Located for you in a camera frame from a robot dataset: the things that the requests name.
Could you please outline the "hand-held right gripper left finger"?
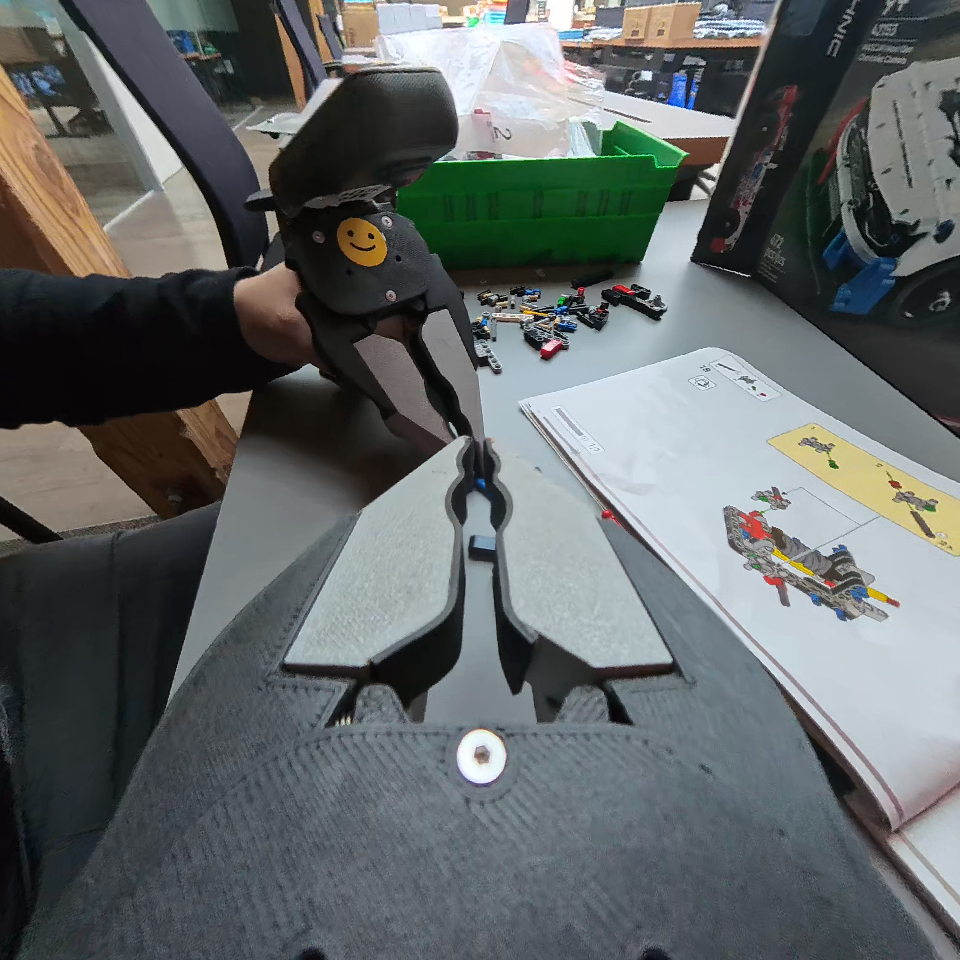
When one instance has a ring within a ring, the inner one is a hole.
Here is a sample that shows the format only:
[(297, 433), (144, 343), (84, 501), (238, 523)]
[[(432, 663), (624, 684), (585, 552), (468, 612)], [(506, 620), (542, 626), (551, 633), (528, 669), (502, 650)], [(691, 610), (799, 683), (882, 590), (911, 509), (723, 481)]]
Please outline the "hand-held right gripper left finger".
[(457, 438), (359, 512), (296, 624), (286, 672), (384, 685), (406, 707), (450, 673), (474, 453)]

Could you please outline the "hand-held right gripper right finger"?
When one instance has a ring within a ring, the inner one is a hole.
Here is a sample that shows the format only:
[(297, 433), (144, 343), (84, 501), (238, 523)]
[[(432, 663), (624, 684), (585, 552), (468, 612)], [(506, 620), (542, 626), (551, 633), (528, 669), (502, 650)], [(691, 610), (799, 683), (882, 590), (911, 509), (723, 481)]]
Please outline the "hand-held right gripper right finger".
[(500, 662), (511, 692), (530, 687), (536, 720), (554, 721), (573, 690), (673, 673), (595, 510), (494, 440), (486, 471)]

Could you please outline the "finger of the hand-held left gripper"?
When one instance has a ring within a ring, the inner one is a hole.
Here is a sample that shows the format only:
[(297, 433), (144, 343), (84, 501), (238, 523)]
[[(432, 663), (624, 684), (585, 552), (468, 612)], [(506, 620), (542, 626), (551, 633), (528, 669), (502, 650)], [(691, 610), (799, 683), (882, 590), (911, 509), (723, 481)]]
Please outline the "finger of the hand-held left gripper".
[(426, 380), (428, 398), (456, 436), (468, 435), (482, 445), (486, 428), (472, 334), (465, 342), (450, 311), (444, 309), (426, 318), (421, 338), (436, 370)]
[(374, 333), (356, 350), (390, 402), (390, 432), (411, 445), (449, 445), (458, 436), (458, 402), (450, 379), (430, 351), (424, 331), (388, 337)]

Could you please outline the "person's left forearm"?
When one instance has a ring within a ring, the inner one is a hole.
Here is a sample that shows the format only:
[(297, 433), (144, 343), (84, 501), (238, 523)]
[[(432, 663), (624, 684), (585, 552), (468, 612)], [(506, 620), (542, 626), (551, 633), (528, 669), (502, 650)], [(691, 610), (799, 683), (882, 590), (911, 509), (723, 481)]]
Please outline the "person's left forearm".
[(242, 335), (234, 288), (250, 275), (2, 270), (2, 428), (190, 409), (283, 374)]

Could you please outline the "pile of loose lego pieces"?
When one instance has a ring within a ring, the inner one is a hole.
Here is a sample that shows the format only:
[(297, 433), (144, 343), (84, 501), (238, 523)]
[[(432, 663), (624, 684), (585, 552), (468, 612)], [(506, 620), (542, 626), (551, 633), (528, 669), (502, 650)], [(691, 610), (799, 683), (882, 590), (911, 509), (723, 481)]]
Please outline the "pile of loose lego pieces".
[(496, 375), (503, 372), (496, 350), (501, 329), (514, 330), (540, 361), (548, 362), (570, 351), (581, 331), (606, 330), (618, 310), (656, 323), (668, 312), (662, 294), (637, 282), (617, 282), (611, 270), (576, 277), (553, 296), (527, 284), (509, 290), (486, 287), (476, 302), (478, 313), (470, 324), (474, 353), (481, 367)]

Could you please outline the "lego instruction booklet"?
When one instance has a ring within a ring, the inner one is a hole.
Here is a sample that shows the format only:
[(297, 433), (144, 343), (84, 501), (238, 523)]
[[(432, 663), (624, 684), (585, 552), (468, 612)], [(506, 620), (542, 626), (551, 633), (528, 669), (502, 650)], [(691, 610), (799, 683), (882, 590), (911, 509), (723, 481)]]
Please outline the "lego instruction booklet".
[(958, 483), (719, 347), (520, 408), (758, 657), (958, 934)]

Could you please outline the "lego set box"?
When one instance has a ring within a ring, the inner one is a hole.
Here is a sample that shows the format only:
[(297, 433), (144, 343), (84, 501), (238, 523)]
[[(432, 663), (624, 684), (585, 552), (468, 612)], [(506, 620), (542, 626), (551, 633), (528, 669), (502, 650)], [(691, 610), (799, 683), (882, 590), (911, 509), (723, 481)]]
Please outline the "lego set box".
[(779, 2), (691, 260), (959, 427), (959, 3)]

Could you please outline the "person's left hand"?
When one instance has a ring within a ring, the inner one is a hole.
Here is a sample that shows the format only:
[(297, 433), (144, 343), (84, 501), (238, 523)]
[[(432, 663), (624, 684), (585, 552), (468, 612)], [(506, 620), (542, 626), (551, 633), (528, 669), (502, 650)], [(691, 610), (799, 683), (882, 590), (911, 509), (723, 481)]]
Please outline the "person's left hand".
[(283, 263), (238, 280), (233, 303), (239, 327), (247, 345), (266, 360), (292, 370), (310, 366), (329, 378), (297, 307), (302, 292), (298, 275)]

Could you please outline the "clear plastic bags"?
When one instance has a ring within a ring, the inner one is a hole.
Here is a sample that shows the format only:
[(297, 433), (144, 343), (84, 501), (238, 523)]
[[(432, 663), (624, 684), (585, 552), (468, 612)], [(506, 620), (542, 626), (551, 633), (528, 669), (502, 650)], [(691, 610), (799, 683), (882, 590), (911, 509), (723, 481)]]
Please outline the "clear plastic bags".
[(602, 147), (605, 85), (566, 60), (551, 26), (478, 26), (380, 35), (382, 61), (432, 67), (445, 78), (459, 121), (445, 159), (587, 159)]

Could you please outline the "green plastic bin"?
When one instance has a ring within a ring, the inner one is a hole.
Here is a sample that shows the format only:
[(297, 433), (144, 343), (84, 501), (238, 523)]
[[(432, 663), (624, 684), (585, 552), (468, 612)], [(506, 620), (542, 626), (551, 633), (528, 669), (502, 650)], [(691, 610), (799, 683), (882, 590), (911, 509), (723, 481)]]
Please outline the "green plastic bin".
[(638, 263), (687, 156), (617, 122), (595, 156), (438, 162), (397, 210), (449, 271)]

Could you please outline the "black office chair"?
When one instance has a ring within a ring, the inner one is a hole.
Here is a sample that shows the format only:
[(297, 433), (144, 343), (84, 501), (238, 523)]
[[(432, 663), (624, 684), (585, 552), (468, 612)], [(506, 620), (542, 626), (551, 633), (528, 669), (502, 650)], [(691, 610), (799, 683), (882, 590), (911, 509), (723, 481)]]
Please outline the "black office chair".
[(258, 174), (230, 124), (145, 1), (64, 1), (191, 175), (230, 268), (256, 267), (270, 244), (266, 215), (246, 210)]

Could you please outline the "person's grey trousers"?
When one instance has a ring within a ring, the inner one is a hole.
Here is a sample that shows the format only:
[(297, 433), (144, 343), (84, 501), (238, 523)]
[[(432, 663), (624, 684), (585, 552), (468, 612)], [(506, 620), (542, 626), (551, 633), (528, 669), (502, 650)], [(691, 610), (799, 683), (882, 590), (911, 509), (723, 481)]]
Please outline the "person's grey trousers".
[(2, 558), (2, 958), (114, 816), (166, 707), (220, 510)]

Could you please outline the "black metal bar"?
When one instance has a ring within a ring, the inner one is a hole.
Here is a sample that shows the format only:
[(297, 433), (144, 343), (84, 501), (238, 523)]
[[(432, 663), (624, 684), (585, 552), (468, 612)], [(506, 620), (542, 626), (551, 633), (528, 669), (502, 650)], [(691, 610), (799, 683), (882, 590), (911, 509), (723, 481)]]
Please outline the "black metal bar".
[(28, 544), (47, 545), (64, 539), (4, 497), (1, 497), (0, 508), (1, 526)]

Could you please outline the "wooden post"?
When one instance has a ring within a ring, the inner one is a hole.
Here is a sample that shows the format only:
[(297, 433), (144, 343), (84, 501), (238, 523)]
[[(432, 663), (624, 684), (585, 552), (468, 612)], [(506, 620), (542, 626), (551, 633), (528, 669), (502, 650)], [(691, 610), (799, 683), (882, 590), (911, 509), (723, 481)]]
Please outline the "wooden post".
[[(1, 72), (1, 265), (54, 276), (130, 272), (23, 97)], [(81, 427), (92, 449), (162, 519), (221, 499), (237, 434), (215, 401)]]

